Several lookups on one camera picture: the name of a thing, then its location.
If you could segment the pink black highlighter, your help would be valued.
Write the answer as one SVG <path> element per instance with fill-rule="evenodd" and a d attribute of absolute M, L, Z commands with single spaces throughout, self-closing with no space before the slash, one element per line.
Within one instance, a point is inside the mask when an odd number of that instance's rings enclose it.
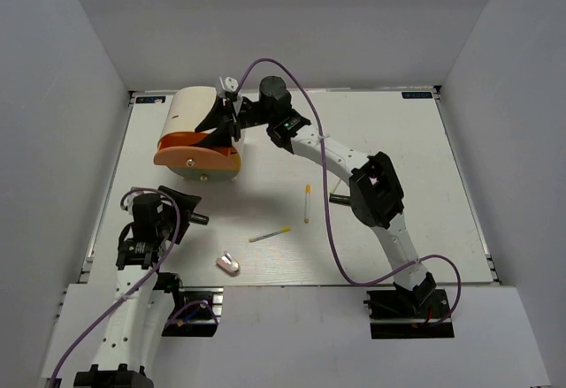
<path fill-rule="evenodd" d="M 198 213 L 191 213 L 188 220 L 191 224 L 207 225 L 210 218 Z"/>

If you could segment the orange black highlighter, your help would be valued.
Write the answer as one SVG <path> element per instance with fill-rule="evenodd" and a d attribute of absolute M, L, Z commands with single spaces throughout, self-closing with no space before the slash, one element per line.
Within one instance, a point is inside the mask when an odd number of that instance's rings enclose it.
<path fill-rule="evenodd" d="M 341 194 L 329 194 L 329 202 L 343 206 L 350 206 L 350 197 Z"/>

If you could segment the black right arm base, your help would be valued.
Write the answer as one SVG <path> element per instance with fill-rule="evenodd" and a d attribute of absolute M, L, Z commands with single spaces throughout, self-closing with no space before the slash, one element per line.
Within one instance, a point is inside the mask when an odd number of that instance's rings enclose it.
<path fill-rule="evenodd" d="M 423 307 L 413 308 L 395 290 L 370 290 L 363 304 L 369 311 L 371 338 L 452 339 L 451 318 L 439 321 L 450 310 L 447 293 L 436 289 Z"/>

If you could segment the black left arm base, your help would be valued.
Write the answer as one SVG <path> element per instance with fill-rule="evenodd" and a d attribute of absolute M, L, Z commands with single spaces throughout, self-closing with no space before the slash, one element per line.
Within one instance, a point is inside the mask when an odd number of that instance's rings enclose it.
<path fill-rule="evenodd" d="M 212 338 L 218 328 L 223 304 L 223 288 L 186 287 L 173 273 L 161 273 L 154 290 L 164 291 L 172 300 L 164 338 Z"/>

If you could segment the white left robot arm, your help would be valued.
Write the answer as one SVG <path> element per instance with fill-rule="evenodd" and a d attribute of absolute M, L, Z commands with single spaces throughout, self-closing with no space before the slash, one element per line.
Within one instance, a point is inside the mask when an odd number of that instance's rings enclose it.
<path fill-rule="evenodd" d="M 114 302 L 97 319 L 105 325 L 103 339 L 73 386 L 153 386 L 149 367 L 165 324 L 187 305 L 179 275 L 160 267 L 192 223 L 208 224 L 208 217 L 194 213 L 201 200 L 166 186 L 124 195 L 120 207 L 131 220 L 119 234 Z"/>

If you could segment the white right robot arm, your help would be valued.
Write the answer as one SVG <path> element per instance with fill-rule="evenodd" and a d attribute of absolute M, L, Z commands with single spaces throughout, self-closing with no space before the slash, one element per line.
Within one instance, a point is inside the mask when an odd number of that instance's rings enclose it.
<path fill-rule="evenodd" d="M 265 126 L 273 144 L 319 164 L 349 189 L 349 207 L 359 222 L 371 228 L 393 270 L 401 309 L 420 316 L 432 304 L 436 283 L 421 263 L 406 228 L 404 192 L 388 155 L 357 152 L 325 135 L 318 119 L 309 121 L 292 105 L 291 93 L 278 76 L 260 82 L 257 101 L 239 93 L 237 80 L 224 78 L 210 112 L 197 126 L 202 148 L 230 147 L 244 130 Z"/>

